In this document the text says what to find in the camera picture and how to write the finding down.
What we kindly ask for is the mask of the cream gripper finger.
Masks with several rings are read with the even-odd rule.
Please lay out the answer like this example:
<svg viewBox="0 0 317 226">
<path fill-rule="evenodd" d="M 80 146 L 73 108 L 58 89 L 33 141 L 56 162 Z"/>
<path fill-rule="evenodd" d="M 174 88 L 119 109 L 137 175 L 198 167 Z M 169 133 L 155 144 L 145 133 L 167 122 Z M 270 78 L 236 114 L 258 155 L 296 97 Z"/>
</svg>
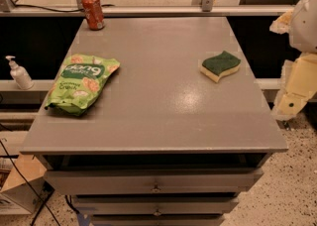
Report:
<svg viewBox="0 0 317 226">
<path fill-rule="evenodd" d="M 301 54 L 295 61 L 286 60 L 271 114 L 278 121 L 295 118 L 316 93 L 317 55 Z"/>
</svg>

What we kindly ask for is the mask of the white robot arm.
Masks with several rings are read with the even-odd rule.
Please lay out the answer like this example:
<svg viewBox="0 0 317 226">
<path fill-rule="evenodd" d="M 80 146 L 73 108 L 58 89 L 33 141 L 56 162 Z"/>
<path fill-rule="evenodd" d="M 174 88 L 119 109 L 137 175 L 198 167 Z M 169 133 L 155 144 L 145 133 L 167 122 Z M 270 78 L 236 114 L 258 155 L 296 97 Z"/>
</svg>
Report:
<svg viewBox="0 0 317 226">
<path fill-rule="evenodd" d="M 269 29 L 277 34 L 287 33 L 290 45 L 300 51 L 295 61 L 284 62 L 271 110 L 276 120 L 288 121 L 317 93 L 317 0 L 299 0 Z"/>
</svg>

